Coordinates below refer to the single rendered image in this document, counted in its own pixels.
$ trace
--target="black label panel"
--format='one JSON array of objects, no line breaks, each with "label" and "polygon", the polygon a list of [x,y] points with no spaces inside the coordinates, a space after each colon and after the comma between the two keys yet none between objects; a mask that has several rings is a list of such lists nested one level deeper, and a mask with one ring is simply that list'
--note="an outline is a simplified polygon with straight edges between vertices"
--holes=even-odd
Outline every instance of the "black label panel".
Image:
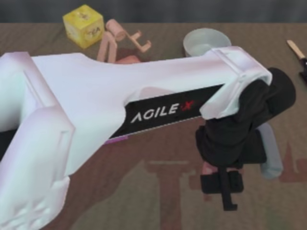
[{"label": "black label panel", "polygon": [[159,96],[126,105],[126,120],[111,138],[199,117],[200,108],[223,85]]}]

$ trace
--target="white bowl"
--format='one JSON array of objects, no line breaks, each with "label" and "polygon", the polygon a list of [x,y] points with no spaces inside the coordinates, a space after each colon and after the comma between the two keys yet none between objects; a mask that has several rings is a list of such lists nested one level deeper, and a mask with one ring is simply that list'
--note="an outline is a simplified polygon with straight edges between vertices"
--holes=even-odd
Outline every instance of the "white bowl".
[{"label": "white bowl", "polygon": [[186,57],[205,54],[211,48],[231,46],[229,38],[220,31],[201,28],[188,33],[183,39]]}]

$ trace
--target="gray cylindrical object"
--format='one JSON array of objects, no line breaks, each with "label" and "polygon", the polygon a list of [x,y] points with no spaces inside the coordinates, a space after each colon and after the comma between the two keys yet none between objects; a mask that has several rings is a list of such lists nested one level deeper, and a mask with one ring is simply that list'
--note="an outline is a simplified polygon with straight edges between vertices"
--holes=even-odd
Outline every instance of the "gray cylindrical object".
[{"label": "gray cylindrical object", "polygon": [[276,143],[274,131],[268,123],[257,128],[261,133],[267,162],[260,165],[261,174],[266,179],[279,177],[283,172],[283,162]]}]

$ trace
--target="wooden handle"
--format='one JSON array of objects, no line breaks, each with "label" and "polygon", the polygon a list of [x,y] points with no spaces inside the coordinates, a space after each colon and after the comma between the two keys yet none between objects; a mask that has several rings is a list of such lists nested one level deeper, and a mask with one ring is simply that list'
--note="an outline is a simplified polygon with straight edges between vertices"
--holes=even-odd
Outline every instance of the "wooden handle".
[{"label": "wooden handle", "polygon": [[292,40],[287,40],[287,43],[290,46],[290,48],[295,52],[295,54],[298,56],[299,59],[305,58],[305,55]]}]

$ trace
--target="wooden table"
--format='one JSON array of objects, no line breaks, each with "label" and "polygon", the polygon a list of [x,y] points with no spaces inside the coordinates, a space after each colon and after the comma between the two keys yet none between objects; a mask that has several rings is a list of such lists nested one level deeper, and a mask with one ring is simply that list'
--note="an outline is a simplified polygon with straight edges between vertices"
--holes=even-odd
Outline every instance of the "wooden table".
[{"label": "wooden table", "polygon": [[[210,27],[226,33],[266,67],[291,76],[297,89],[293,108],[273,119],[285,173],[267,181],[257,165],[245,167],[245,191],[234,195],[237,212],[223,212],[220,196],[203,196],[201,158],[194,133],[201,119],[162,127],[103,146],[71,177],[61,214],[44,230],[304,230],[307,225],[307,89],[301,67],[286,45],[294,40],[307,53],[307,24],[124,24],[140,29],[152,48],[144,61],[182,57],[189,31]],[[0,24],[0,55],[32,56],[82,52],[95,58],[99,44],[81,50],[66,38],[62,24]],[[120,43],[122,58],[135,54]]]}]

